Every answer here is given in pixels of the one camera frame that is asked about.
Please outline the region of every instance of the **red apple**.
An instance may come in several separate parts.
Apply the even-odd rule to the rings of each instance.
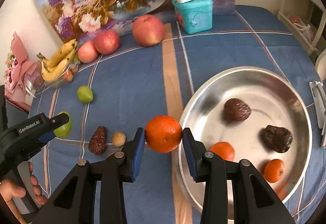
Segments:
[[[132,35],[140,45],[156,45],[163,40],[164,25],[159,18],[146,14],[135,20],[132,26]]]
[[[87,41],[77,51],[78,58],[83,63],[94,61],[98,57],[98,52],[94,47],[93,41]]]
[[[103,55],[109,55],[120,46],[120,37],[114,30],[105,30],[97,34],[94,39],[96,50]]]

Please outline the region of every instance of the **bed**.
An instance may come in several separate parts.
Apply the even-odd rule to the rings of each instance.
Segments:
[[[114,54],[82,66],[71,84],[36,95],[30,116],[44,112],[52,117],[68,111],[73,120],[67,139],[53,139],[32,159],[45,195],[53,193],[78,158],[96,162],[118,151],[109,143],[114,132],[123,131],[130,140],[154,116],[179,118],[194,91],[210,77],[232,67],[257,66],[289,81],[309,112],[313,133],[309,167],[285,204],[297,223],[309,219],[326,192],[326,156],[320,148],[321,131],[308,85],[320,80],[315,67],[301,44],[266,9],[239,5],[235,15],[213,19],[211,30],[193,35],[177,22],[165,24],[163,42],[149,48],[138,46],[131,35],[124,36]],[[89,105],[76,96],[81,85],[94,91]],[[96,156],[89,152],[88,142],[102,125],[108,128],[107,150]],[[178,186],[170,153],[146,147],[140,175],[132,185],[124,183],[124,197],[129,223],[200,222],[200,213]],[[98,206],[94,223],[99,223]]]

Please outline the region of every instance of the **metal basin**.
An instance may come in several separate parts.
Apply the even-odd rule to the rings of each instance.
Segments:
[[[233,125],[224,122],[222,110],[230,98],[239,98],[250,106],[252,112],[247,120]],[[248,159],[260,172],[269,160],[283,160],[286,168],[282,179],[270,184],[283,203],[297,189],[307,169],[312,144],[308,112],[294,88],[271,71],[238,67],[213,76],[190,99],[180,124],[189,127],[195,140],[202,141],[207,149],[219,141],[229,142],[235,150],[234,162]],[[292,131],[293,142],[286,153],[267,150],[260,141],[259,132],[267,125]],[[205,183],[195,183],[190,176],[182,143],[173,154],[173,162],[184,194],[201,212]],[[233,223],[231,181],[228,201],[228,219]]]

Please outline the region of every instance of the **pink wrapping paper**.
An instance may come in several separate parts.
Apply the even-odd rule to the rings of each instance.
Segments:
[[[11,98],[17,102],[25,102],[26,87],[24,85],[25,73],[32,75],[36,69],[37,62],[28,59],[28,53],[16,32],[11,42],[11,51],[15,56],[12,66],[8,68],[8,77],[5,83],[5,95],[11,94]]]

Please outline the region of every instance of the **banana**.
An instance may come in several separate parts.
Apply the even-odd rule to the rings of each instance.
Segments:
[[[77,44],[78,42],[76,41],[76,39],[73,39],[65,43],[63,46],[59,48],[58,51],[56,51],[56,53],[52,56],[50,60],[47,60],[41,53],[39,53],[37,57],[43,61],[48,71],[53,72],[55,66],[57,66],[60,63],[60,61],[63,60],[64,57],[71,52],[71,50],[75,49],[77,47]]]
[[[75,54],[75,49],[72,49],[68,55],[64,59],[61,60],[61,62],[53,69],[52,72],[50,72],[45,65],[45,61],[42,60],[42,77],[46,82],[52,82],[56,80],[63,72],[63,70],[66,68],[69,61],[73,58]]]

